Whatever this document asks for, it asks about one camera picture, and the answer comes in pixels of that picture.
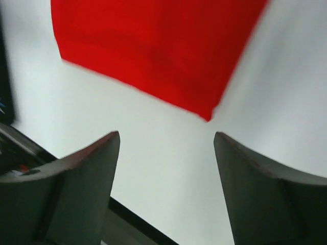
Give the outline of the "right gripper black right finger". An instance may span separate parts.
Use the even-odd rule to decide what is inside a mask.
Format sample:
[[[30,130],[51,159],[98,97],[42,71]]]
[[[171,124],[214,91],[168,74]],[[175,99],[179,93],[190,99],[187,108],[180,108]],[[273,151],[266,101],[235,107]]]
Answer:
[[[235,244],[326,244],[326,178],[217,132],[214,148]]]

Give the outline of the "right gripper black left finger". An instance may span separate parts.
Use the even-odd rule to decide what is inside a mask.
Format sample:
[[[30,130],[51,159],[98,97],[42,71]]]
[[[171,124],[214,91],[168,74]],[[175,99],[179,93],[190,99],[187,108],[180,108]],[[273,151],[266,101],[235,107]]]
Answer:
[[[100,244],[119,151],[114,131],[25,174],[1,175],[1,244]]]

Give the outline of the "red t shirt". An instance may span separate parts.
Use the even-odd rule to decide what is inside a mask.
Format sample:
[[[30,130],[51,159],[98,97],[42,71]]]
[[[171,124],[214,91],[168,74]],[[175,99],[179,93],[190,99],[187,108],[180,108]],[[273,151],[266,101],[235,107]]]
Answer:
[[[267,1],[51,1],[63,60],[211,120]]]

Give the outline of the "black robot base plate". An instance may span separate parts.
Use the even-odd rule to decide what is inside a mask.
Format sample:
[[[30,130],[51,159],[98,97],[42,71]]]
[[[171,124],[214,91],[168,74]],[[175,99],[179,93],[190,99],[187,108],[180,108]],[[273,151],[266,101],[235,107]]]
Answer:
[[[19,176],[55,160],[18,130],[1,125],[1,175]],[[110,196],[100,244],[173,244],[173,240]]]

